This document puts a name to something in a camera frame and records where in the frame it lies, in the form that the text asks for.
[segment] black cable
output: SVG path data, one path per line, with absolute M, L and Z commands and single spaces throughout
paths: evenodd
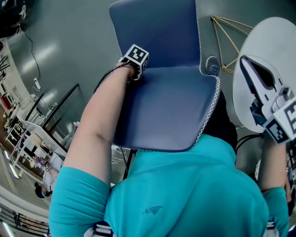
M 116 70 L 116 69 L 118 69 L 118 68 L 121 68 L 121 67 L 124 67 L 124 66 L 126 66 L 126 65 L 128 65 L 128 64 L 129 64 L 128 62 L 124 62 L 123 64 L 120 64 L 120 65 L 118 65 L 118 66 L 116 66 L 116 67 L 110 69 L 108 72 L 106 72 L 105 75 L 102 77 L 102 79 L 101 79 L 101 80 L 99 81 L 99 83 L 97 84 L 97 86 L 96 86 L 96 88 L 95 88 L 95 90 L 94 90 L 93 93 L 95 94 L 95 92 L 97 91 L 98 87 L 102 84 L 103 80 L 105 79 L 105 77 L 106 77 L 108 74 L 110 74 L 110 73 L 113 72 L 114 70 Z
M 41 73 L 40 73 L 40 68 L 39 68 L 39 65 L 38 65 L 38 63 L 37 63 L 37 60 L 36 60 L 36 58 L 35 58 L 35 56 L 34 56 L 34 53 L 33 53 L 33 40 L 31 40 L 31 38 L 27 35 L 26 29 L 24 30 L 24 32 L 25 32 L 26 37 L 31 41 L 31 54 L 33 55 L 33 58 L 34 58 L 35 63 L 36 63 L 36 65 L 37 65 L 37 69 L 38 69 L 38 72 L 39 72 L 39 75 L 38 75 L 37 80 L 39 80 L 40 77 L 41 77 Z
M 129 171 L 128 171 L 128 165 L 127 165 L 126 160 L 125 160 L 125 155 L 124 155 L 124 153 L 123 153 L 122 148 L 121 148 L 121 147 L 119 147 L 119 148 L 120 148 L 120 150 L 121 150 L 121 152 L 122 152 L 122 156 L 123 156 L 123 160 L 124 160 L 124 164 L 125 164 L 125 170 L 126 170 L 126 173 L 128 174 Z
M 264 137 L 264 134 L 258 134 L 258 135 L 254 135 L 252 137 L 247 137 L 244 141 L 242 141 L 241 144 L 238 145 L 238 147 L 235 149 L 235 153 L 237 153 L 237 150 L 248 140 L 253 139 L 253 138 L 257 138 L 257 137 Z
M 238 144 L 241 140 L 243 140 L 243 139 L 245 139 L 245 138 L 247 138 L 247 137 L 253 137 L 253 136 L 262 135 L 262 134 L 263 134 L 263 133 L 246 135 L 246 136 L 242 137 L 240 140 L 238 140 L 236 144 Z

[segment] white table top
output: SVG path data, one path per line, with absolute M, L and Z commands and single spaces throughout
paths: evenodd
M 238 58 L 242 55 L 257 56 L 271 63 L 296 94 L 296 26 L 293 23 L 279 17 L 260 22 L 247 37 Z M 264 128 L 255 124 L 250 111 L 254 99 L 237 61 L 233 81 L 236 115 L 249 130 L 263 132 Z

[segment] white device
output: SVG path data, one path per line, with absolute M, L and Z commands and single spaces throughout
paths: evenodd
M 40 89 L 41 89 L 41 86 L 40 86 L 40 84 L 39 84 L 37 78 L 34 78 L 34 82 L 35 82 L 35 84 L 36 84 L 37 89 L 40 90 Z
M 149 53 L 139 46 L 133 44 L 127 53 L 118 62 L 130 62 L 135 66 L 137 72 L 133 80 L 139 80 L 148 64 Z
M 296 97 L 267 61 L 243 55 L 240 68 L 255 100 L 250 106 L 257 125 L 263 126 L 277 144 L 296 138 Z

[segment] chair backrest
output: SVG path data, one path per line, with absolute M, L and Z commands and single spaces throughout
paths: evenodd
M 136 44 L 150 53 L 148 68 L 199 65 L 195 0 L 120 0 L 110 16 L 123 55 Z

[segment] gray floor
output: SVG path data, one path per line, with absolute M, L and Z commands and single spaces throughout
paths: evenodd
M 75 84 L 79 83 L 68 101 L 60 109 L 61 129 L 67 133 L 71 123 L 79 120 L 101 76 L 120 58 L 119 48 L 109 17 L 109 6 L 115 0 L 39 0 L 28 11 L 27 34 L 34 41 L 36 59 L 41 70 L 41 92 L 52 105 Z M 199 0 L 197 1 L 203 62 L 210 55 L 218 56 L 218 47 L 210 20 L 212 15 L 226 17 L 255 26 L 268 17 L 283 17 L 296 23 L 296 8 L 292 0 Z M 240 48 L 245 37 L 228 29 Z M 222 36 L 224 59 L 231 62 L 237 56 L 227 39 Z M 12 55 L 21 78 L 31 92 L 33 79 L 38 76 L 32 61 L 31 43 L 24 34 L 9 39 Z M 221 72 L 231 121 L 240 125 L 232 104 L 232 76 Z M 251 133 L 238 129 L 239 137 Z M 244 145 L 238 153 L 237 167 L 252 173 L 260 156 L 260 138 Z

